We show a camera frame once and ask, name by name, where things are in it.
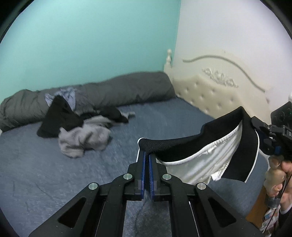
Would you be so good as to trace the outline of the right forearm black sleeve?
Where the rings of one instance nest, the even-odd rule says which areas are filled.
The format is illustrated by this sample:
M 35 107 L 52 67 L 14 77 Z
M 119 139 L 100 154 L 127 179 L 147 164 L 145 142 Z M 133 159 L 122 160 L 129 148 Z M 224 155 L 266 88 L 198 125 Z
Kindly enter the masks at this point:
M 280 213 L 278 219 L 278 227 L 273 231 L 272 236 L 275 237 L 292 237 L 292 213 L 291 209 Z

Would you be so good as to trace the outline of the person's right hand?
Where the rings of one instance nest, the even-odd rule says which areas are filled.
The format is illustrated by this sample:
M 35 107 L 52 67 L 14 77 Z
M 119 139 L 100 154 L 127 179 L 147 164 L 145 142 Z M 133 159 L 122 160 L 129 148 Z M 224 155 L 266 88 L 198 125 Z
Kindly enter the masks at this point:
M 270 169 L 265 173 L 264 187 L 269 197 L 275 197 L 283 189 L 283 182 L 291 177 L 291 162 L 282 160 L 282 156 L 270 156 Z M 281 212 L 287 213 L 291 209 L 291 179 L 283 189 L 280 201 Z

